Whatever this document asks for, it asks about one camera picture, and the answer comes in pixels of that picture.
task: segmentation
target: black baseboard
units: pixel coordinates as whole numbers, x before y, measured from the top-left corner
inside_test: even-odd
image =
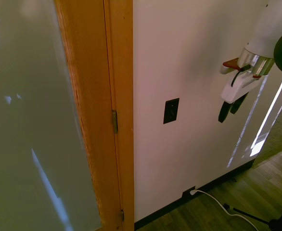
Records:
[[[235,175],[249,169],[252,167],[253,162],[255,160],[251,160],[249,162],[247,162],[246,164],[239,166],[238,168],[232,170],[231,172],[228,172],[226,174],[224,174],[223,176],[209,182],[208,184],[202,186],[201,188],[199,188],[199,190],[201,191],[209,191],[213,188],[215,188],[216,186],[222,184],[223,182],[229,180],[230,178],[233,178]],[[192,188],[186,190],[183,192],[182,197],[170,204],[168,204],[167,206],[157,210],[156,212],[153,212],[152,214],[148,215],[145,218],[142,218],[141,220],[138,220],[137,222],[135,222],[135,230],[138,230],[140,228],[142,228],[143,226],[153,222],[154,220],[162,217],[163,215],[171,212],[172,210],[178,208],[179,206],[183,205],[184,203],[187,203],[188,201],[192,200],[193,198],[199,196],[201,193],[197,192],[195,195],[190,195],[190,191],[195,189],[195,186],[193,186]]]

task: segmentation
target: tripod stand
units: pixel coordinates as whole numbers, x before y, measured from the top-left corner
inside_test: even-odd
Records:
[[[257,218],[257,217],[255,217],[255,216],[253,216],[253,215],[250,215],[250,214],[248,214],[248,213],[245,213],[245,212],[243,212],[243,211],[241,211],[241,210],[239,210],[239,209],[237,209],[237,208],[231,207],[231,206],[229,206],[229,205],[227,205],[227,204],[224,204],[223,207],[224,207],[226,210],[231,209],[231,210],[233,210],[233,211],[235,211],[235,212],[244,214],[244,215],[246,215],[247,217],[250,217],[250,218],[255,219],[255,220],[258,220],[258,221],[260,221],[260,222],[262,222],[262,223],[264,223],[264,224],[267,224],[268,227],[270,228],[270,230],[272,230],[272,231],[282,231],[282,216],[281,216],[279,219],[272,219],[272,220],[270,220],[270,221],[268,222],[268,221],[265,221],[265,220],[263,220],[263,219]]]

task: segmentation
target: frosted glass door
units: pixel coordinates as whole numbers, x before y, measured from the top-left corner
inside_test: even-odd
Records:
[[[0,231],[100,218],[51,0],[0,0]]]

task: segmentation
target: plug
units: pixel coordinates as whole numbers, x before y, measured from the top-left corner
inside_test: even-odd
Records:
[[[195,195],[197,192],[198,192],[198,191],[197,191],[196,189],[195,189],[195,190],[191,190],[191,191],[190,191],[190,195],[193,196],[193,195]]]

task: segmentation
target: wooden floor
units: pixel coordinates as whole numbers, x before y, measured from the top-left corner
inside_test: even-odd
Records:
[[[282,152],[229,180],[209,194],[264,220],[282,214]],[[267,225],[250,219],[259,231]],[[245,220],[228,216],[209,196],[200,195],[139,231],[255,231]]]

